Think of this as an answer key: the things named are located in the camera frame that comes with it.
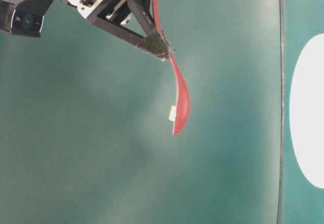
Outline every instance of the red plastic spoon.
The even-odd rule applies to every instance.
[[[160,33],[161,37],[165,39],[158,17],[158,0],[152,0],[152,10],[155,26],[158,32]],[[176,117],[173,124],[172,132],[172,135],[176,136],[183,129],[188,120],[190,112],[190,96],[186,82],[179,70],[175,59],[171,54],[169,55],[169,58],[173,67],[177,85]]]

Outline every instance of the teal surface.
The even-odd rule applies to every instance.
[[[293,72],[306,43],[315,35],[324,33],[323,5],[324,0],[283,0],[286,106],[281,216],[284,224],[324,223],[324,190],[314,187],[301,172],[289,128],[289,97]]]
[[[0,36],[0,223],[276,223],[279,0],[159,3],[176,138],[169,62],[59,0],[42,38]]]

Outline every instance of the camera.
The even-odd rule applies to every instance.
[[[43,16],[14,10],[11,20],[11,33],[30,37],[40,37],[43,22]]]

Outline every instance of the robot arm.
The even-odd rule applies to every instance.
[[[0,32],[40,37],[53,0],[0,0]]]

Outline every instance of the white oval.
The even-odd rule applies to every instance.
[[[298,164],[314,186],[324,188],[324,34],[302,50],[290,93],[290,129]]]

